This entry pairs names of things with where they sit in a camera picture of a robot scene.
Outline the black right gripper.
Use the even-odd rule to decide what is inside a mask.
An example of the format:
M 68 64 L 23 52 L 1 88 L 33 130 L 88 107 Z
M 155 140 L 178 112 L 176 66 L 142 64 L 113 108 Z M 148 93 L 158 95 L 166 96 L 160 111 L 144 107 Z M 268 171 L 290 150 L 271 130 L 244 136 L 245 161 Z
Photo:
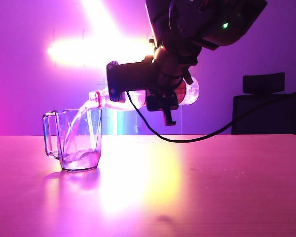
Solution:
M 156 88 L 160 91 L 168 91 L 165 94 L 146 92 L 146 107 L 150 112 L 162 111 L 166 126 L 174 126 L 176 122 L 172 120 L 172 110 L 179 107 L 178 99 L 172 90 L 176 89 L 185 80 L 187 84 L 192 84 L 192 77 L 189 72 L 191 66 L 195 66 L 197 61 L 184 61 L 180 57 L 171 53 L 165 46 L 156 48 L 152 66 L 156 71 Z

